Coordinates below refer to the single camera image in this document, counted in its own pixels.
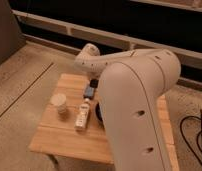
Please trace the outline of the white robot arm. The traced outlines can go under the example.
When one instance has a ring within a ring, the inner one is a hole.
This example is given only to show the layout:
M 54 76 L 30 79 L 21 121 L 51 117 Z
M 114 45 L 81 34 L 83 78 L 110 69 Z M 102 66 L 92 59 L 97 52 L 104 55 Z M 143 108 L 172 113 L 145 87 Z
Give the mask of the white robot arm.
M 181 73 L 168 49 L 102 55 L 88 43 L 75 65 L 98 81 L 99 106 L 116 171 L 172 171 L 157 99 Z

